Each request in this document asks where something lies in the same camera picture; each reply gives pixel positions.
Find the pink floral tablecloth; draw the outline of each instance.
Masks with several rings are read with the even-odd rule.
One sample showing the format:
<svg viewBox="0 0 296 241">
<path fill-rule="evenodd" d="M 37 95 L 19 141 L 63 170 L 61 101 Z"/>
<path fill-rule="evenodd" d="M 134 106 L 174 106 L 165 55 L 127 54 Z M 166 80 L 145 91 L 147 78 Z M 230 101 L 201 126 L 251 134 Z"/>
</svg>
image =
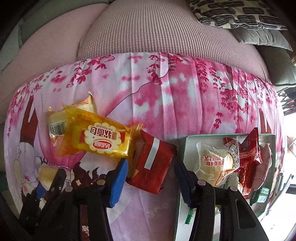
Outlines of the pink floral tablecloth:
<svg viewBox="0 0 296 241">
<path fill-rule="evenodd" d="M 125 125 L 142 122 L 145 131 L 168 142 L 192 134 L 276 135 L 277 172 L 286 138 L 283 110 L 271 84 L 210 60 L 169 53 L 122 53 L 86 59 L 53 69 L 22 85 L 5 123 L 4 154 L 10 192 L 18 210 L 37 186 L 41 165 L 63 167 L 65 186 L 89 185 L 116 167 L 115 160 L 92 153 L 55 157 L 46 110 L 60 110 L 88 96 L 98 113 Z M 178 185 L 170 168 L 158 195 L 124 185 L 108 210 L 114 240 L 173 240 Z M 88 227 L 82 231 L 87 239 Z"/>
</svg>

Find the flower-shaped label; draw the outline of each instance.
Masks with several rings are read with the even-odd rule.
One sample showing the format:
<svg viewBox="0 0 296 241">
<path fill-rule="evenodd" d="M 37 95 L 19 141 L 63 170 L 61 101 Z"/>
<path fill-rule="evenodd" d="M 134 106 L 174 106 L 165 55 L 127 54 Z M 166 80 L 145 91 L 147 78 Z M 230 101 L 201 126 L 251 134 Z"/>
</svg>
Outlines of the flower-shaped label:
<svg viewBox="0 0 296 241">
<path fill-rule="evenodd" d="M 84 140 L 91 150 L 99 154 L 111 154 L 119 149 L 121 134 L 106 122 L 96 122 L 93 126 L 88 126 L 88 130 L 84 132 Z"/>
</svg>

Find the silver bolt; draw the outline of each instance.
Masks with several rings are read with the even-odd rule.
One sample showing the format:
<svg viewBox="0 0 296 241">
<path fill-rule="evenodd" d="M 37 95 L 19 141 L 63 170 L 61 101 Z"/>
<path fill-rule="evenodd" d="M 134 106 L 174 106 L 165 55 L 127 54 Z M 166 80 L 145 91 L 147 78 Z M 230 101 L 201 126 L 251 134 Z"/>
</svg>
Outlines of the silver bolt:
<svg viewBox="0 0 296 241">
<path fill-rule="evenodd" d="M 237 187 L 235 187 L 235 186 L 231 186 L 231 187 L 230 187 L 230 190 L 233 191 L 233 192 L 236 192 L 236 191 L 237 191 Z"/>
<path fill-rule="evenodd" d="M 98 180 L 96 183 L 97 183 L 98 185 L 102 186 L 102 185 L 104 185 L 104 184 L 106 183 L 106 181 L 103 180 L 103 179 L 100 179 L 100 180 Z"/>
<path fill-rule="evenodd" d="M 73 190 L 73 187 L 71 187 L 71 186 L 68 186 L 65 188 L 66 192 L 72 192 L 72 190 Z"/>
<path fill-rule="evenodd" d="M 206 182 L 204 180 L 198 180 L 197 184 L 200 186 L 204 186 L 206 184 Z"/>
</svg>

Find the yellow bread wrapper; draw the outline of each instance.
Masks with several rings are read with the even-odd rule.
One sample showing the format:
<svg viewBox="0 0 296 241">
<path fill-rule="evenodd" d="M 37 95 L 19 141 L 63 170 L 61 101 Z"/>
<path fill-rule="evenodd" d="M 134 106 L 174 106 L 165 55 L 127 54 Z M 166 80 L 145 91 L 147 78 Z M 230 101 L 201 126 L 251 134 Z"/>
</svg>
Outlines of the yellow bread wrapper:
<svg viewBox="0 0 296 241">
<path fill-rule="evenodd" d="M 115 158 L 132 156 L 134 137 L 143 124 L 129 128 L 76 107 L 64 106 L 64 110 L 68 124 L 57 156 L 72 155 L 80 150 Z"/>
<path fill-rule="evenodd" d="M 71 106 L 78 107 L 79 109 L 86 110 L 89 112 L 96 113 L 96 106 L 91 93 L 89 96 L 78 103 Z M 65 134 L 67 126 L 67 115 L 64 109 L 59 111 L 53 111 L 51 107 L 47 108 L 47 119 L 49 137 L 53 146 L 57 145 L 58 140 L 62 139 Z"/>
</svg>

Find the white strip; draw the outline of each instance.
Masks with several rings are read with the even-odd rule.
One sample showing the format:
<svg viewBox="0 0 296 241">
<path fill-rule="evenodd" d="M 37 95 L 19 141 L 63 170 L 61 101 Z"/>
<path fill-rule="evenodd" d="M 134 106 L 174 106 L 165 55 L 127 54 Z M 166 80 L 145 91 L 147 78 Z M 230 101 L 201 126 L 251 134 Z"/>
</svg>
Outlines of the white strip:
<svg viewBox="0 0 296 241">
<path fill-rule="evenodd" d="M 151 150 L 149 152 L 149 155 L 147 157 L 144 168 L 146 168 L 148 170 L 151 169 L 153 161 L 154 161 L 155 156 L 156 156 L 156 153 L 158 151 L 158 148 L 159 148 L 159 139 L 154 138 L 153 144 L 152 144 Z"/>
</svg>

